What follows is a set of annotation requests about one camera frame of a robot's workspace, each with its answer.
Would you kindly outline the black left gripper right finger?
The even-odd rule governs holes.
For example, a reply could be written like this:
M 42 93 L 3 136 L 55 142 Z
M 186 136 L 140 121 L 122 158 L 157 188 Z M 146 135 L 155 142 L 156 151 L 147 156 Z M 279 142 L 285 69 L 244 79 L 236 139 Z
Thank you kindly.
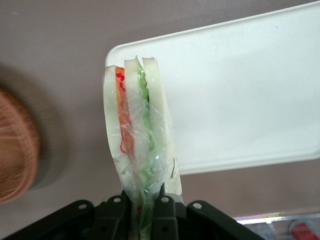
M 181 196 L 165 193 L 154 202 L 152 240 L 261 240 L 262 237 L 203 200 L 184 205 Z

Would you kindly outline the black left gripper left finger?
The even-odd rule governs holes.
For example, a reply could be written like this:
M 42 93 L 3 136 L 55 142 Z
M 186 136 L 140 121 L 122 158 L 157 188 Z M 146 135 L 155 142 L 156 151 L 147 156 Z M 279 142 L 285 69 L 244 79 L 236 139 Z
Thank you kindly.
M 77 200 L 10 234 L 6 240 L 127 240 L 131 201 L 125 191 L 98 206 Z

